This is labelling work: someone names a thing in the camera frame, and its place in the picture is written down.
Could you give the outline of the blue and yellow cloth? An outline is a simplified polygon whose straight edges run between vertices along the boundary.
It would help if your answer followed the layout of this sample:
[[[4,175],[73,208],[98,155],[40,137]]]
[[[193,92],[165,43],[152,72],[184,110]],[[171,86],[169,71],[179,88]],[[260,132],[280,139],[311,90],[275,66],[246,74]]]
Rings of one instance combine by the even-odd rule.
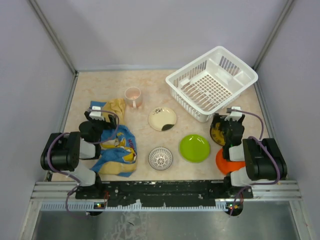
[[[101,115],[107,123],[111,120],[109,116],[117,115],[118,129],[104,129],[101,134],[100,144],[102,150],[100,158],[91,168],[100,175],[117,175],[130,177],[137,169],[137,143],[135,136],[125,124],[126,103],[123,98],[114,98],[107,102],[91,101],[90,108],[103,110]]]

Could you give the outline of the pink ceramic mug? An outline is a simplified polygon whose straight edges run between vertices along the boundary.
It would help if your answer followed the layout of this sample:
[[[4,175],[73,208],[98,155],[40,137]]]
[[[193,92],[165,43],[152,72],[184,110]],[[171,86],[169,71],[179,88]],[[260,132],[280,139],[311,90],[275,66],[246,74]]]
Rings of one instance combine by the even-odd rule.
[[[136,109],[142,105],[143,96],[141,90],[138,87],[129,87],[125,91],[124,96],[127,106]]]

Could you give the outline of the white plastic dish rack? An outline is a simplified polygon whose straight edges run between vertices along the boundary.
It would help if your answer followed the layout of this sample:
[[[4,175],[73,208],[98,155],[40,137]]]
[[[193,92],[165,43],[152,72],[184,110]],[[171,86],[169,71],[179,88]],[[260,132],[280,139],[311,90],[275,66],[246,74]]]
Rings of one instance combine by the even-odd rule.
[[[258,74],[223,46],[216,46],[165,79],[171,96],[201,123],[257,80]]]

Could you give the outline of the white patterned small bowl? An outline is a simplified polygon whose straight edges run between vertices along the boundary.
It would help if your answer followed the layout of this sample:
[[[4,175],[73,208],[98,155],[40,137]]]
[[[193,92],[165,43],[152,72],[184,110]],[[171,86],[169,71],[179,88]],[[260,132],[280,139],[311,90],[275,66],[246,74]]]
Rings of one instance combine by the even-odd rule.
[[[172,165],[173,155],[165,147],[156,147],[149,153],[148,163],[153,169],[164,171]]]

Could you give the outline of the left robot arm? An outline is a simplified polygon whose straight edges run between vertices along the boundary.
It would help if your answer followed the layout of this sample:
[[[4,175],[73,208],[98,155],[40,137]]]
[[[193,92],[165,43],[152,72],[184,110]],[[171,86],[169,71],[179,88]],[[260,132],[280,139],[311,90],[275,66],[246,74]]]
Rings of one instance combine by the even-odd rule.
[[[84,113],[86,121],[73,132],[52,133],[40,157],[43,170],[65,175],[76,181],[72,193],[77,199],[97,199],[103,195],[104,184],[97,170],[84,166],[80,160],[97,160],[102,151],[101,136],[112,130],[111,139],[119,128],[120,119],[114,112],[89,108]]]

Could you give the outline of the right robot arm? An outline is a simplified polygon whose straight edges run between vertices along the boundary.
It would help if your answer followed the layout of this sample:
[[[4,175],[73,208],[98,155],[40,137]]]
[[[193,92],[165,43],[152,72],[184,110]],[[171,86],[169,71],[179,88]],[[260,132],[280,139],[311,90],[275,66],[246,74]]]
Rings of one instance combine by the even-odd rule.
[[[274,138],[244,138],[246,112],[231,109],[229,115],[215,113],[210,125],[211,139],[221,146],[215,157],[224,174],[223,192],[235,198],[241,187],[274,185],[288,174],[285,159]]]

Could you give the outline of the black and yellow plate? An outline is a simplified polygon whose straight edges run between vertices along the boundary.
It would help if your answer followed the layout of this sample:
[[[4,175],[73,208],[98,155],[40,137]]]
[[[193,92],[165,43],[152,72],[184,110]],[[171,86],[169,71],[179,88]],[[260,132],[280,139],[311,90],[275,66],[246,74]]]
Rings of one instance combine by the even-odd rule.
[[[216,120],[212,120],[210,125],[210,137],[211,139],[220,146],[225,145],[225,139],[223,132],[219,130],[220,122]]]

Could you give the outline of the orange plate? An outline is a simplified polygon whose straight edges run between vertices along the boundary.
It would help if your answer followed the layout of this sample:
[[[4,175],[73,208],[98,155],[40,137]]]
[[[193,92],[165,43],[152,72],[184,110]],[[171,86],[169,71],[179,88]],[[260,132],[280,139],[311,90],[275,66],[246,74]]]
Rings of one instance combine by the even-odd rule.
[[[225,176],[246,166],[244,161],[227,161],[224,159],[222,148],[216,154],[215,163],[219,171]]]

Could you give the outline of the green plate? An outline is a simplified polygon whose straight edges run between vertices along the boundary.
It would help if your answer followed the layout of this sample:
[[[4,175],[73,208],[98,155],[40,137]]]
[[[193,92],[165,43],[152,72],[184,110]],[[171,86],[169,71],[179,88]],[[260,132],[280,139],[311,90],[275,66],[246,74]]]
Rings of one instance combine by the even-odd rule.
[[[201,135],[186,135],[179,143],[181,156],[191,163],[201,163],[206,160],[211,152],[209,142]]]

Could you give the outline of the cream plate with black marks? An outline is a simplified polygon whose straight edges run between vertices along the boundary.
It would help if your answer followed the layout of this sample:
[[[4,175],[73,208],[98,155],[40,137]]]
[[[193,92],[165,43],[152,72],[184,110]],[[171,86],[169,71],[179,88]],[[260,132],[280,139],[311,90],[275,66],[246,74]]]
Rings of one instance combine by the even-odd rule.
[[[153,109],[148,116],[149,125],[160,132],[170,130],[177,122],[176,113],[169,107],[160,106]]]

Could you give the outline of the black mounting base plate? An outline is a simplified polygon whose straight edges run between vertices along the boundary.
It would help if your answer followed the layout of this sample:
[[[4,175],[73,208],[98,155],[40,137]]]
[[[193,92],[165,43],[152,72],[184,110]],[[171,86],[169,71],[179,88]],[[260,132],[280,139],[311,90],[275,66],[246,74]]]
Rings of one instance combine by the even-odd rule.
[[[218,199],[233,200],[241,190],[232,186],[229,177],[223,180],[156,180],[102,181],[101,200],[108,207],[127,207],[137,201],[143,207],[214,207]]]

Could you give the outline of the aluminium frame rail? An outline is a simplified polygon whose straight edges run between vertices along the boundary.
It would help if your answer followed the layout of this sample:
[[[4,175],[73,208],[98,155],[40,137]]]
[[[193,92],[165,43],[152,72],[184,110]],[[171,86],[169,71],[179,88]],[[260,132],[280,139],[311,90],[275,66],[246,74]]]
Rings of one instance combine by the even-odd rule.
[[[256,185],[240,191],[222,180],[192,181],[105,181],[102,189],[78,188],[71,181],[37,182],[31,198],[43,211],[72,212],[183,212],[223,211],[233,200],[243,202],[300,201],[302,195],[293,180],[274,185]]]

